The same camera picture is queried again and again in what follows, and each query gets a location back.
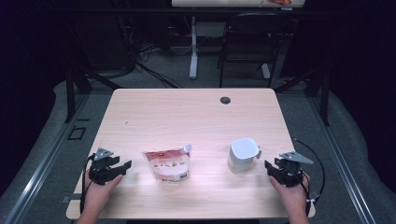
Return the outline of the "black folding chair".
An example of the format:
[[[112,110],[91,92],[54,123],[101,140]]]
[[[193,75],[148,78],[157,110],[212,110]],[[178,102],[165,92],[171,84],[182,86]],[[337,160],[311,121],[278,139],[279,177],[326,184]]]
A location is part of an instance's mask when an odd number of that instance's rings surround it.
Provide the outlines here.
[[[291,19],[284,15],[241,13],[232,16],[225,23],[222,33],[218,60],[219,85],[223,83],[224,64],[252,63],[257,64],[259,69],[264,64],[269,65],[267,87],[270,87],[278,53],[290,27]]]

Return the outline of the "black floor socket frame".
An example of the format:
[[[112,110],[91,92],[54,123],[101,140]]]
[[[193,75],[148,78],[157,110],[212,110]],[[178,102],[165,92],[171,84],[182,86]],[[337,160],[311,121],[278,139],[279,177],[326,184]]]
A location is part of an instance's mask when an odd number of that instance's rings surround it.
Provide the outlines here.
[[[85,127],[74,126],[69,133],[68,140],[81,140],[86,132]]]

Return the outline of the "red and white refill pouch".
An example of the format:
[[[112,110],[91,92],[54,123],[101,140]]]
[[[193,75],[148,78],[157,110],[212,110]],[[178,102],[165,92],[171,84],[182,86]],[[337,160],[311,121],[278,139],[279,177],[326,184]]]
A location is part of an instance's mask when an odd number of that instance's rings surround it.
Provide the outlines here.
[[[144,152],[153,176],[164,182],[179,182],[189,175],[192,145],[163,151]]]

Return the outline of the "light wooden desk top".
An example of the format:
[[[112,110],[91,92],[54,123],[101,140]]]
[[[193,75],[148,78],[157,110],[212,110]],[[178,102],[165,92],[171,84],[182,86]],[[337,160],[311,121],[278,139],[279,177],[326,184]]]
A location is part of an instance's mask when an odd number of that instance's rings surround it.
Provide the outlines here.
[[[303,7],[307,0],[291,0],[281,6],[267,0],[171,0],[173,7]]]

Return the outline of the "white lidded container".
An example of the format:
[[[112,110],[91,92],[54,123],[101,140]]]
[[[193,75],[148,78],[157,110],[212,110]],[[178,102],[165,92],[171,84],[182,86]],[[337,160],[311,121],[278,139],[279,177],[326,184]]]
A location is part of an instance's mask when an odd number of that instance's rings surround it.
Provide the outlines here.
[[[247,172],[255,159],[261,157],[262,151],[257,142],[251,138],[241,138],[232,142],[228,165],[234,174]]]

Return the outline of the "aluminium floor rail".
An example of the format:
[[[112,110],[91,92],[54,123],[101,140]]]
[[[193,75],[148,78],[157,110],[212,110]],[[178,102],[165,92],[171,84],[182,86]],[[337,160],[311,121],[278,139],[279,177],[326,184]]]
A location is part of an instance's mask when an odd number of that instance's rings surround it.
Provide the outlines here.
[[[308,97],[307,101],[310,104],[316,120],[318,121],[320,129],[324,132],[324,135],[328,141],[332,159],[335,163],[338,174],[343,180],[349,198],[352,201],[361,220],[361,224],[377,224],[366,200],[364,199],[361,188],[359,187],[356,179],[347,165],[347,161],[345,160],[341,148],[339,147],[339,144],[333,135],[331,127],[327,126],[320,116],[318,102],[315,98],[311,97]]]
[[[73,130],[77,115],[84,108],[90,95],[82,94],[67,118],[66,98],[59,96],[55,101],[49,120],[38,136],[22,168],[0,198],[0,224],[22,224],[37,193],[46,181],[50,170],[61,153],[67,135]]]

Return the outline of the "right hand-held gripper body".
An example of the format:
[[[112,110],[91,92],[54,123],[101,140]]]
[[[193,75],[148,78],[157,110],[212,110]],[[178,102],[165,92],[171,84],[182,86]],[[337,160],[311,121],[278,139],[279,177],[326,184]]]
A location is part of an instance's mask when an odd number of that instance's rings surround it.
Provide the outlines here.
[[[294,187],[303,182],[302,163],[314,163],[312,160],[296,151],[281,153],[280,159],[284,160],[284,164],[281,167],[277,166],[281,173],[281,180],[278,182],[287,188]]]

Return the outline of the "black metal stand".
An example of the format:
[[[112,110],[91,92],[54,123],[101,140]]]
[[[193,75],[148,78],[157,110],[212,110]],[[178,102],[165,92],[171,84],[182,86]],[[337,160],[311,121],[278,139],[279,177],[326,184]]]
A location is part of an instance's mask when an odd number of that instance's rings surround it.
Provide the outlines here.
[[[286,84],[275,88],[276,93],[281,93],[290,89],[291,87],[297,85],[303,80],[308,80],[308,84],[304,89],[304,94],[306,97],[314,97],[320,93],[320,105],[319,105],[319,116],[326,126],[329,126],[328,120],[328,105],[330,96],[330,69],[329,68],[314,68],[307,73],[293,78]]]
[[[74,66],[70,68],[66,73],[65,80],[67,101],[67,117],[65,122],[69,122],[76,113],[75,88],[78,88],[83,94],[89,94],[92,91],[92,86],[88,81],[89,77],[96,79],[112,90],[120,89],[120,85],[99,75],[86,66]]]

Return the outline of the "person's right hand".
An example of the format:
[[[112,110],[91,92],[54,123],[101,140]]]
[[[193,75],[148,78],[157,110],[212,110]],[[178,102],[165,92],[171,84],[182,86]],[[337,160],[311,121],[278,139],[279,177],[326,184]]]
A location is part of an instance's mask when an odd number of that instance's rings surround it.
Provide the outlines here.
[[[289,218],[307,217],[305,212],[306,193],[302,186],[284,187],[273,176],[269,176],[269,181],[280,195]]]

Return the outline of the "white desk leg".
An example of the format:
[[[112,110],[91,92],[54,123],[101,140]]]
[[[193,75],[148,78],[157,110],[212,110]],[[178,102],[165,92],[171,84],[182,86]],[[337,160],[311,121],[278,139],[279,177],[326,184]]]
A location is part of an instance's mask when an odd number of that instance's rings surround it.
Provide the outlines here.
[[[196,37],[196,20],[191,18],[191,64],[190,79],[197,78],[198,54],[197,54],[197,37]]]

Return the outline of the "person's left hand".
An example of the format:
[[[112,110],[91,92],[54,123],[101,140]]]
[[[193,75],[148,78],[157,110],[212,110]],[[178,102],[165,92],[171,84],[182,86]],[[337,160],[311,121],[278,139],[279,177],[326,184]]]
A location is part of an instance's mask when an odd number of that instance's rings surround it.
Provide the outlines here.
[[[113,180],[103,186],[96,183],[90,184],[86,190],[83,213],[99,216],[105,208],[111,192],[121,182],[121,180],[122,175],[117,175]]]

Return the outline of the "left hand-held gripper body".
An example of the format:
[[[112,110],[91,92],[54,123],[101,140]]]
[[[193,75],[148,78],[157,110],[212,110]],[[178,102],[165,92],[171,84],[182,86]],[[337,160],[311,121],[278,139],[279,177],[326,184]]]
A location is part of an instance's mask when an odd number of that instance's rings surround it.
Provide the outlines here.
[[[104,185],[107,182],[107,168],[112,152],[104,148],[98,148],[89,159],[92,161],[89,169],[89,179],[98,185]]]

